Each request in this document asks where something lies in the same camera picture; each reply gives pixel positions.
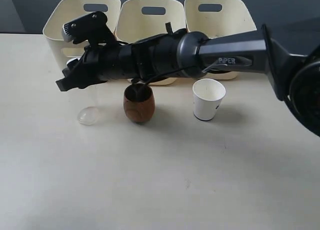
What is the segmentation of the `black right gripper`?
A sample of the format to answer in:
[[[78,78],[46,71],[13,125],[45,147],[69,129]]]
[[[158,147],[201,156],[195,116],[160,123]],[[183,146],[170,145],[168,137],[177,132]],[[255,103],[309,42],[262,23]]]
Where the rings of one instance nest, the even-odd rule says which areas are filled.
[[[108,80],[120,79],[120,44],[87,46],[81,57],[69,59],[62,70],[64,78],[55,83],[61,92],[84,89]]]

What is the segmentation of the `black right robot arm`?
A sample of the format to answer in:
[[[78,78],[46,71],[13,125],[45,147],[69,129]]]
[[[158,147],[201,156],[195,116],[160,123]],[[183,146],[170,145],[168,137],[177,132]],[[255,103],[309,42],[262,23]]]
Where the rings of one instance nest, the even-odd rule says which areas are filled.
[[[215,39],[181,29],[127,45],[88,46],[63,70],[57,86],[65,92],[117,79],[200,78],[213,70],[267,75],[276,97],[319,135],[318,18]]]

